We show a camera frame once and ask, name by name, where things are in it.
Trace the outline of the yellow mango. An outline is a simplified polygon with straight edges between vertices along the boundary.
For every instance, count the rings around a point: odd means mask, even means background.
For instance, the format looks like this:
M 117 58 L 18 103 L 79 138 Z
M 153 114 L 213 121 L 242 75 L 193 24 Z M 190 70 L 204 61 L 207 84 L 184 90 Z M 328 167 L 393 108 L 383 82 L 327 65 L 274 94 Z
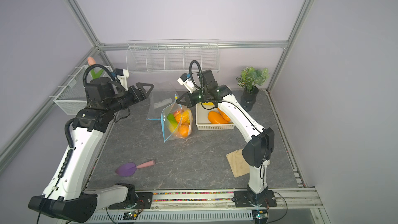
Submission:
M 191 111 L 176 111 L 174 113 L 174 118 L 178 123 L 190 123 Z

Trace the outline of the clear zip-top bag blue zipper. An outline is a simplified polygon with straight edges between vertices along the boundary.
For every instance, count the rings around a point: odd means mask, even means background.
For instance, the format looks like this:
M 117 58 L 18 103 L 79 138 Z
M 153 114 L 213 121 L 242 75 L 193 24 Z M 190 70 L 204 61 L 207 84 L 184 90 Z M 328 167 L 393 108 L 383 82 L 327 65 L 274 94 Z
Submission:
M 162 111 L 161 120 L 165 143 L 185 139 L 192 133 L 193 115 L 186 106 L 172 103 Z

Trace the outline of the green mango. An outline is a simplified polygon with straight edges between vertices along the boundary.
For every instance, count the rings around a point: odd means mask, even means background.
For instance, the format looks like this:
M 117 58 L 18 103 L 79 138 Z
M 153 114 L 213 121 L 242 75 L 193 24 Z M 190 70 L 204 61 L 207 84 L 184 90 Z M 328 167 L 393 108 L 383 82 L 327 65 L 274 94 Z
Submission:
M 167 121 L 168 121 L 168 124 L 167 124 L 168 130 L 171 133 L 175 132 L 175 130 L 178 128 L 178 122 L 176 121 L 176 119 L 172 113 L 169 113 L 167 115 Z

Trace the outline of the large orange mango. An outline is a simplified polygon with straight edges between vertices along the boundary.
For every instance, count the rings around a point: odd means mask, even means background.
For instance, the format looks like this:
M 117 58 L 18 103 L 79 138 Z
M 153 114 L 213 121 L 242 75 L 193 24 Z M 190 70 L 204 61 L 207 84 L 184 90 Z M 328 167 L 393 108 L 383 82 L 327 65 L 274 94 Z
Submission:
M 178 133 L 182 138 L 186 138 L 189 136 L 190 134 L 190 125 L 189 124 L 182 124 L 179 128 L 178 128 Z

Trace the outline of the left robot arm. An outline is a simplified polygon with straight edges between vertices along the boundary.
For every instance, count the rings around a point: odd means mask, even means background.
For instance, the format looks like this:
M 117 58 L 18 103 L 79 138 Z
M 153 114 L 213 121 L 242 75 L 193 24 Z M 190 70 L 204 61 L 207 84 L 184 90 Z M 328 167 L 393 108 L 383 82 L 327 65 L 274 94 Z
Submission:
M 135 206 L 131 184 L 88 192 L 84 190 L 98 147 L 108 125 L 121 110 L 145 100 L 153 84 L 137 83 L 125 89 L 119 82 L 101 77 L 84 83 L 87 106 L 64 127 L 68 147 L 53 179 L 40 196 L 33 196 L 29 209 L 39 215 L 84 223 L 98 210 L 116 203 Z

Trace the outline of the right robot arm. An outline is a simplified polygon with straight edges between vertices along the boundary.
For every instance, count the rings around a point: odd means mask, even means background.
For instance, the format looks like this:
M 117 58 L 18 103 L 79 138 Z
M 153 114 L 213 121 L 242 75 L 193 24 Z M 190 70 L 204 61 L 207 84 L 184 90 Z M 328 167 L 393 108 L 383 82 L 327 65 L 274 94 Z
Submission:
M 202 81 L 200 86 L 193 82 L 192 75 L 184 73 L 178 78 L 179 84 L 188 92 L 180 96 L 177 103 L 191 108 L 211 102 L 231 119 L 246 142 L 242 156 L 250 169 L 248 192 L 257 198 L 264 197 L 268 191 L 266 172 L 274 150 L 274 131 L 256 122 L 227 86 L 218 85 L 211 70 L 204 71 L 199 77 Z

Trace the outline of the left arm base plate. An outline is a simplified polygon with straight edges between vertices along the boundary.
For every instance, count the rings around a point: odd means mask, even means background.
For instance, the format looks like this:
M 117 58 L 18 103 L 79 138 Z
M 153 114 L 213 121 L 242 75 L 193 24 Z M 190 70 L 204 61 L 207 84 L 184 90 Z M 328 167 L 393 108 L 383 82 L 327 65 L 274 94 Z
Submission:
M 121 203 L 110 205 L 109 209 L 130 210 L 130 209 L 150 209 L 153 199 L 152 192 L 136 192 L 132 199 L 125 200 Z

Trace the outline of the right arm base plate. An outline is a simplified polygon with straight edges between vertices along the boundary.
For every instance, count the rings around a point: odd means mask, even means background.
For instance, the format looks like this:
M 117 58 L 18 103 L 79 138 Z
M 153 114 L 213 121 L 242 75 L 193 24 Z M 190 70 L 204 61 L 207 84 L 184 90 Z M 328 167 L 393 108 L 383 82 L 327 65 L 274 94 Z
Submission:
M 259 194 L 251 190 L 234 191 L 232 201 L 236 207 L 276 207 L 275 194 L 266 189 Z

